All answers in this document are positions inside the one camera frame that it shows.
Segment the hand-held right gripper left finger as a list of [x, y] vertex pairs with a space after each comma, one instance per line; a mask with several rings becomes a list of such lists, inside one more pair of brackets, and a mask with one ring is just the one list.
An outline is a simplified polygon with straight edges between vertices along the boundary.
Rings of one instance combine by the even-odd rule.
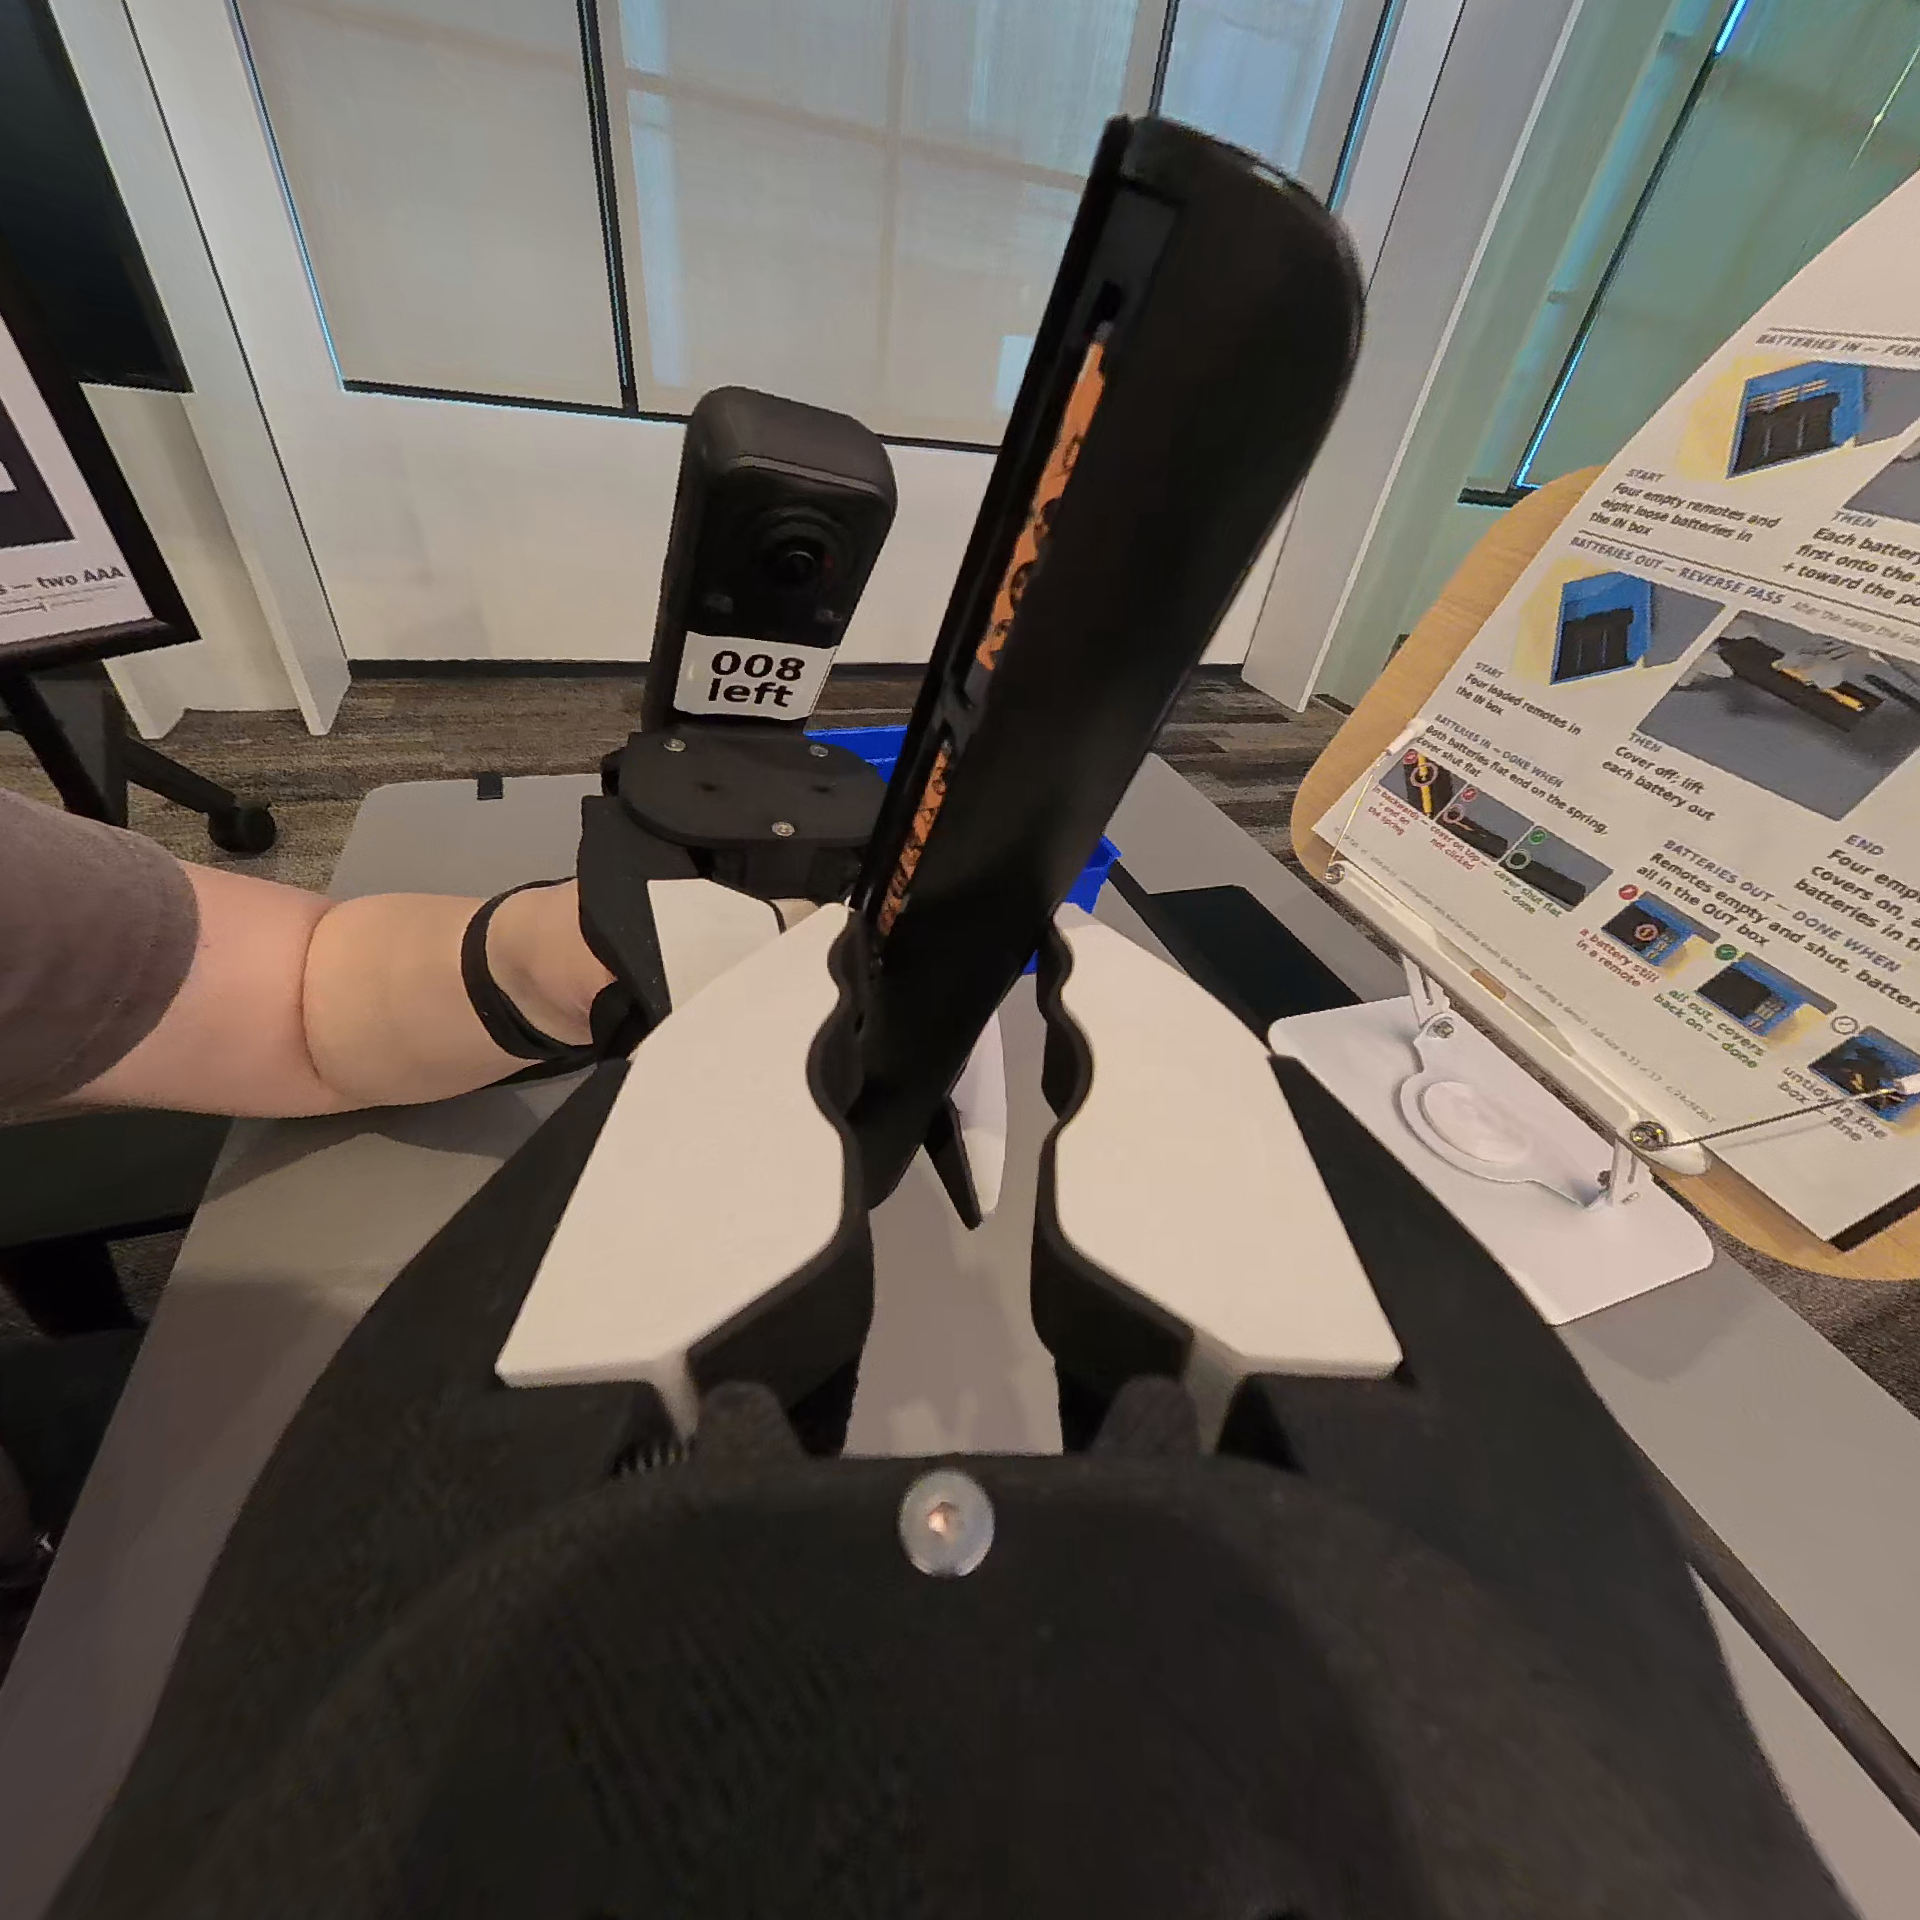
[[847, 1440], [873, 1327], [860, 1090], [867, 930], [840, 903], [641, 1040], [495, 1355], [507, 1387], [640, 1385], [691, 1440], [760, 1385], [805, 1448]]

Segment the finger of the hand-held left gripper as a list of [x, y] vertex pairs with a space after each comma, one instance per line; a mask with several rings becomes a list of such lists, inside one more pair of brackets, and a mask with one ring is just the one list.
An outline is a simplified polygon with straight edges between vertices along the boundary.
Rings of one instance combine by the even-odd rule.
[[779, 903], [703, 877], [648, 879], [646, 912], [675, 1013], [784, 933]]
[[925, 1136], [927, 1161], [967, 1226], [997, 1211], [1008, 1127], [1001, 1019], [991, 1014]]

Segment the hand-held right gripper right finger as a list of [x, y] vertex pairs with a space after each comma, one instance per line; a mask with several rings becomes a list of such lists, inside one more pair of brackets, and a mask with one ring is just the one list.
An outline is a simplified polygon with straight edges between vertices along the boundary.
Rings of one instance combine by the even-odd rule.
[[1400, 1344], [1265, 1045], [1084, 910], [1047, 933], [1038, 1005], [1029, 1303], [1062, 1440], [1089, 1441], [1139, 1377], [1180, 1385], [1205, 1441], [1255, 1377], [1390, 1377]]

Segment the orange black battery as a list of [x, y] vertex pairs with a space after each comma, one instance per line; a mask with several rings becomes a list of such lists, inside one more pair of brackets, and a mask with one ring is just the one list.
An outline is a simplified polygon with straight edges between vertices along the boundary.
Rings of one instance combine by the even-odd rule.
[[904, 778], [900, 789], [902, 810], [880, 837], [875, 877], [867, 903], [870, 927], [880, 937], [891, 933], [904, 906], [909, 881], [947, 799], [952, 757], [952, 729], [939, 727], [911, 757], [902, 754], [895, 765], [895, 773]]
[[987, 669], [995, 669], [1001, 649], [1012, 632], [1023, 592], [1047, 554], [1052, 522], [1059, 517], [1061, 498], [1072, 480], [1072, 471], [1080, 456], [1080, 446], [1105, 389], [1104, 362], [1110, 336], [1110, 325], [1095, 330], [1062, 403], [1062, 416], [1035, 485], [1035, 493], [1025, 506], [1021, 531], [1015, 539], [1015, 552], [995, 597], [991, 623], [976, 647], [976, 662]]

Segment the blue plastic bin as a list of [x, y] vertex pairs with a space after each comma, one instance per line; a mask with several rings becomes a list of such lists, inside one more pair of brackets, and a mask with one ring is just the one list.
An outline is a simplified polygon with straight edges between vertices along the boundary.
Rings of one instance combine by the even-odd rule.
[[[904, 743], [904, 723], [897, 727], [817, 727], [806, 737], [815, 744], [840, 747], [867, 761], [881, 781], [889, 781]], [[1084, 870], [1068, 890], [1068, 903], [1092, 912], [1113, 866], [1120, 858], [1117, 846], [1100, 837]]]

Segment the black remote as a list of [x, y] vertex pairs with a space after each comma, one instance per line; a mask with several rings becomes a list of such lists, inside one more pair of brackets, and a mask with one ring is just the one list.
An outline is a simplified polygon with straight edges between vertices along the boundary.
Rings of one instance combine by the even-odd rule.
[[[1360, 319], [1353, 247], [1318, 199], [1161, 117], [1104, 127], [902, 737], [911, 757], [952, 730], [947, 799], [889, 934], [867, 903], [904, 809], [895, 769], [852, 889], [870, 984], [847, 1121], [869, 1205], [921, 1149], [1302, 485]], [[1104, 325], [1105, 389], [987, 669], [976, 647]]]

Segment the person's left forearm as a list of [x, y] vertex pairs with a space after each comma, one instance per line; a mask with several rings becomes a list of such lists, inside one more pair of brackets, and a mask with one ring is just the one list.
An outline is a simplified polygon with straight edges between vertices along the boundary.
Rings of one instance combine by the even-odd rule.
[[462, 974], [478, 899], [367, 895], [182, 864], [199, 934], [182, 987], [75, 1103], [225, 1118], [411, 1106], [516, 1071]]

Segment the person's left hand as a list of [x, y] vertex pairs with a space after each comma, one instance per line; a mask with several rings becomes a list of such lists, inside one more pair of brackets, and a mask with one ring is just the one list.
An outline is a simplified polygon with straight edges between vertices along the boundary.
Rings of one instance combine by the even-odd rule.
[[585, 1045], [591, 1005], [612, 971], [587, 946], [575, 879], [519, 887], [486, 927], [486, 967], [512, 1007], [536, 1032]]

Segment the large glass window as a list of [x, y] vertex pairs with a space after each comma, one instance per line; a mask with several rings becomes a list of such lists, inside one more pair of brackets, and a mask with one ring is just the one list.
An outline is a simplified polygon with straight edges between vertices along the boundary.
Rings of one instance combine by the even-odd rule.
[[1342, 187], [1392, 3], [246, 2], [351, 391], [990, 446], [1104, 126]]

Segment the person's grey shirt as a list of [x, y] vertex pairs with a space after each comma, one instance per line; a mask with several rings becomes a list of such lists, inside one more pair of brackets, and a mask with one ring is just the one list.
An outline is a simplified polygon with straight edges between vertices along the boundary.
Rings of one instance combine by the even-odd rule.
[[1, 793], [1, 1113], [116, 1067], [181, 993], [201, 914], [152, 841]]

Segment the black framed marker sign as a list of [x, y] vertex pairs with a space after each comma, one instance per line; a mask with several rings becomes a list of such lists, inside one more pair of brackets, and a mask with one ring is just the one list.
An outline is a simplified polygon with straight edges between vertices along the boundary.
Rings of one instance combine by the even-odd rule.
[[222, 851], [257, 857], [265, 803], [133, 737], [104, 664], [201, 638], [80, 383], [4, 270], [1, 707], [59, 802], [128, 822], [128, 785], [197, 810]]

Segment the instruction sheet on stand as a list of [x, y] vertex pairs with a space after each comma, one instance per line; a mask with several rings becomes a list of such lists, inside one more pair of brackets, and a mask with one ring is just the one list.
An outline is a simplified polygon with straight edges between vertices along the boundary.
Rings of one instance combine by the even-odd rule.
[[1509, 513], [1291, 846], [1741, 1245], [1915, 1279], [1915, 182]]

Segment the tall glass window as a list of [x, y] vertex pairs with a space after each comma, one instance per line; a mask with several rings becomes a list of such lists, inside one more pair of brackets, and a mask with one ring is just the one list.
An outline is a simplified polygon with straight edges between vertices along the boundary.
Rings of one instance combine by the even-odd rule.
[[1608, 459], [1915, 174], [1915, 3], [1585, 3], [1580, 25], [1648, 25], [1649, 41], [1491, 403], [1464, 506]]

